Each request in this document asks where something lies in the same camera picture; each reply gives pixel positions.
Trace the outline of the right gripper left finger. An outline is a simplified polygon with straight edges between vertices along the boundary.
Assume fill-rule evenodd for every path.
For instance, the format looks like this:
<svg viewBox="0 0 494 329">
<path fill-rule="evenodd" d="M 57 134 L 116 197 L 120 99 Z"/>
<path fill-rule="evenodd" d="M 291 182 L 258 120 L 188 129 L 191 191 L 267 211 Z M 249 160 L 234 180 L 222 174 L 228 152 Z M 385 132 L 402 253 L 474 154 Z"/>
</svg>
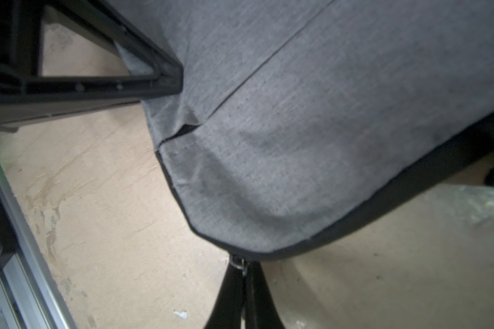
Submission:
<svg viewBox="0 0 494 329">
<path fill-rule="evenodd" d="M 205 329 L 241 328 L 245 277 L 245 260 L 230 260 Z"/>
</svg>

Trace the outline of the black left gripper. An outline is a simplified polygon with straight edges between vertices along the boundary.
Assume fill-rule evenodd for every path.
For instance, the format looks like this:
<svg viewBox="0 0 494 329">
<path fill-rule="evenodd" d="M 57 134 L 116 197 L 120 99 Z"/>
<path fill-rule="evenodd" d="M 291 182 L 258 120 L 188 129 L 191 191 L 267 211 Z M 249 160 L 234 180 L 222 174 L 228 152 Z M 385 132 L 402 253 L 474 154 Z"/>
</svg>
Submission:
<svg viewBox="0 0 494 329">
<path fill-rule="evenodd" d="M 0 132 L 182 89 L 181 63 L 106 1 L 0 1 Z"/>
</svg>

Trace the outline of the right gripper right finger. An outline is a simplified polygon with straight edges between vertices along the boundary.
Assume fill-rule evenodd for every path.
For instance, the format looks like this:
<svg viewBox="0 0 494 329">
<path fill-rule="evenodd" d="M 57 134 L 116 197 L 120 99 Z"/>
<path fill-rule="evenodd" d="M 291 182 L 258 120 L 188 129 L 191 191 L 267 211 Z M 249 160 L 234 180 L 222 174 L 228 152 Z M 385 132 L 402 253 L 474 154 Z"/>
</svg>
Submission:
<svg viewBox="0 0 494 329">
<path fill-rule="evenodd" d="M 245 277 L 245 327 L 284 329 L 259 262 L 248 263 Z"/>
</svg>

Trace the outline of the grey zippered laptop sleeve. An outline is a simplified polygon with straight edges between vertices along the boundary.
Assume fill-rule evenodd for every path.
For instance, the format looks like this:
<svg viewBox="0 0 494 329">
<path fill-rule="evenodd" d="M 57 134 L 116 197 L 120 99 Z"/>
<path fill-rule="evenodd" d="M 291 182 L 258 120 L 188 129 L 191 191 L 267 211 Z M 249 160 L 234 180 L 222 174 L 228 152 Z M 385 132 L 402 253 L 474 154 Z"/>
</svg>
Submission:
<svg viewBox="0 0 494 329">
<path fill-rule="evenodd" d="M 145 116 L 189 227 L 230 253 L 318 248 L 494 150 L 494 1 L 113 7 L 184 66 Z"/>
</svg>

